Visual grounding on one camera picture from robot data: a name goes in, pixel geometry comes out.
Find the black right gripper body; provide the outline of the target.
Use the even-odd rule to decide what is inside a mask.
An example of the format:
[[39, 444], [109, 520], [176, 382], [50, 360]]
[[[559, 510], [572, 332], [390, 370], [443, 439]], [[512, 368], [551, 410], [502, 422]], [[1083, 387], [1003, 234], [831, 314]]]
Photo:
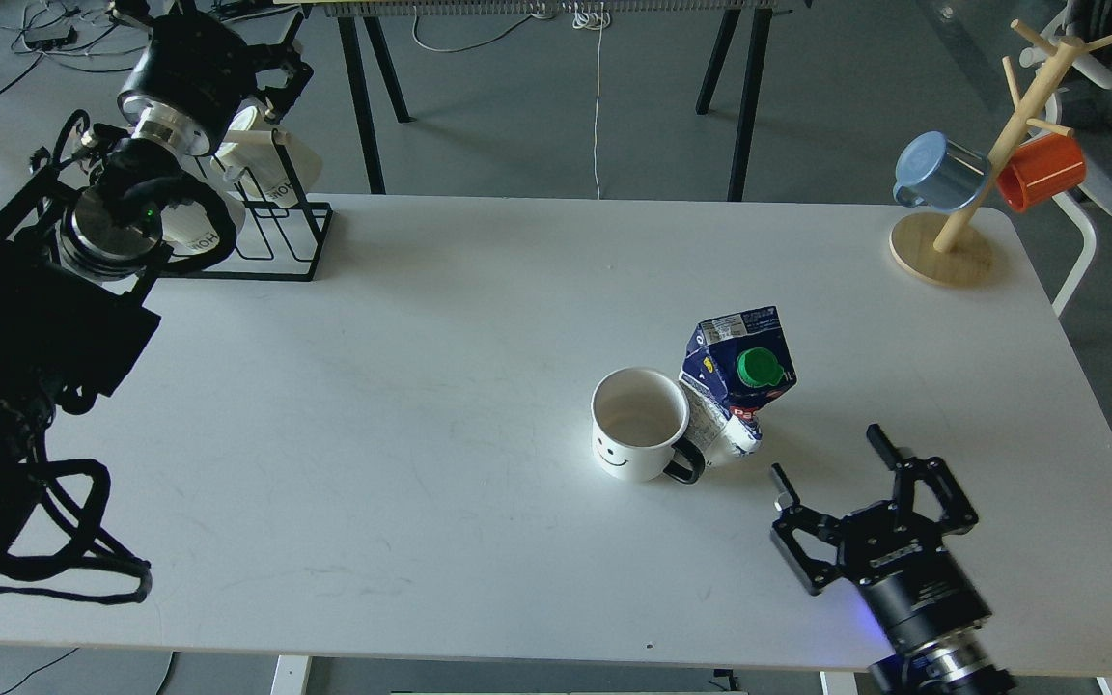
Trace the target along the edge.
[[949, 463], [909, 457], [888, 500], [830, 517], [803, 505], [780, 512], [771, 539], [812, 597], [844, 579], [865, 600], [893, 651], [930, 651], [982, 626], [991, 610], [946, 546], [977, 515]]

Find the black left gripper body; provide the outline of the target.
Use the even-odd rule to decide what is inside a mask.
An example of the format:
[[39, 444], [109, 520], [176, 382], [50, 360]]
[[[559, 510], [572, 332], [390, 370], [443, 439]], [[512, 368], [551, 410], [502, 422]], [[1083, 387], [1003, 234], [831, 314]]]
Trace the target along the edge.
[[118, 23], [149, 36], [118, 96], [132, 138], [173, 155], [216, 153], [247, 100], [281, 123], [314, 75], [296, 43], [304, 18], [292, 14], [278, 42], [250, 44], [193, 1], [172, 1], [163, 14], [119, 1]]

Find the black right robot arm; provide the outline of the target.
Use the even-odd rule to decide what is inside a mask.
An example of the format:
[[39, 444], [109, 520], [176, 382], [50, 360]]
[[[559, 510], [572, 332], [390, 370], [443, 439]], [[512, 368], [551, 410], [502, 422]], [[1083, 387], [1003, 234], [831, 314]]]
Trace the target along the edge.
[[831, 517], [800, 502], [784, 467], [773, 463], [776, 548], [812, 597], [844, 579], [865, 600], [892, 648], [868, 669], [884, 694], [1014, 691], [1014, 678], [976, 637], [991, 610], [945, 542], [975, 527], [975, 507], [945, 460], [897, 448], [878, 424], [866, 435], [893, 475], [887, 500]]

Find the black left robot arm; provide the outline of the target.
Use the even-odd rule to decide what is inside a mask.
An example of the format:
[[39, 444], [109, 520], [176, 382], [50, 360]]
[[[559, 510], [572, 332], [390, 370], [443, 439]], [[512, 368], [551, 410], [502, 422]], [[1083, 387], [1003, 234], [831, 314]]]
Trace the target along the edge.
[[241, 224], [181, 159], [216, 153], [250, 98], [277, 125], [312, 67], [294, 43], [300, 14], [278, 42], [250, 44], [191, 1], [107, 12], [149, 34], [118, 97], [127, 127], [76, 110], [0, 210], [0, 590], [79, 600], [44, 580], [102, 570], [136, 586], [96, 603], [125, 604], [149, 596], [152, 574], [102, 525], [110, 474], [52, 460], [44, 436], [56, 413], [88, 413], [125, 381], [160, 322], [143, 304], [159, 277], [236, 250]]

